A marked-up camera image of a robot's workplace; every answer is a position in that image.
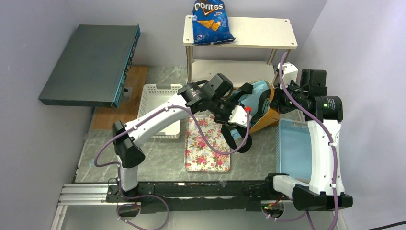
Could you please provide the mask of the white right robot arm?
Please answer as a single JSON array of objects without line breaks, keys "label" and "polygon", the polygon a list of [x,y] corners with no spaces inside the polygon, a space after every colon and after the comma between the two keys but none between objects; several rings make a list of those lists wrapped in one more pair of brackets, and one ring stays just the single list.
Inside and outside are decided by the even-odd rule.
[{"label": "white right robot arm", "polygon": [[287,79],[287,73],[280,70],[279,88],[270,107],[281,114],[300,110],[305,115],[311,142],[311,176],[306,184],[286,173],[271,173],[270,182],[264,185],[264,194],[270,199],[284,194],[299,211],[352,207],[353,197],[345,192],[339,163],[342,99],[327,94],[325,70],[302,70],[300,84]]}]

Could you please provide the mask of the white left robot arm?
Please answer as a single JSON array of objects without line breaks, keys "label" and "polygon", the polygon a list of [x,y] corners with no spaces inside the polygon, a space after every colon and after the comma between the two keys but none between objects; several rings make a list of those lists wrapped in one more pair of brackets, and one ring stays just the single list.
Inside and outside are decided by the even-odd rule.
[{"label": "white left robot arm", "polygon": [[171,124],[197,112],[209,111],[220,124],[246,126],[243,108],[236,102],[224,99],[232,89],[233,83],[218,73],[210,80],[185,84],[164,104],[136,120],[125,124],[121,121],[114,123],[113,132],[118,138],[113,144],[120,164],[119,196],[125,201],[136,198],[138,166],[146,158],[141,146]]}]

